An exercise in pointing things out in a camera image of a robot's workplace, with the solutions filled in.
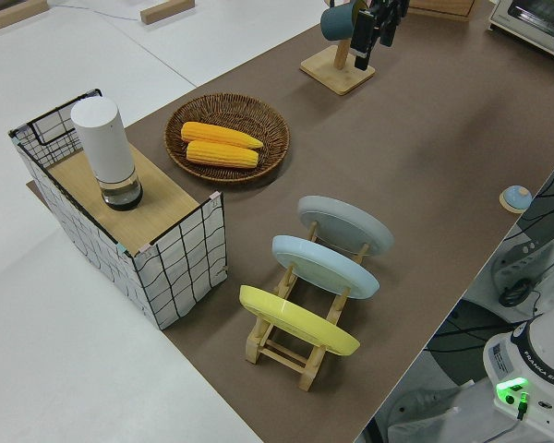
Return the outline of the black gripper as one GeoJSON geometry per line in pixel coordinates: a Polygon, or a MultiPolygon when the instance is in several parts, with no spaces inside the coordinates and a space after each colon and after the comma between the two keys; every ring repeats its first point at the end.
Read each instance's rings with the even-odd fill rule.
{"type": "Polygon", "coordinates": [[[357,14],[351,52],[355,55],[355,68],[366,70],[373,46],[374,17],[379,24],[379,42],[384,46],[392,46],[397,21],[407,14],[408,0],[373,0],[369,11],[360,10],[357,14]]]}

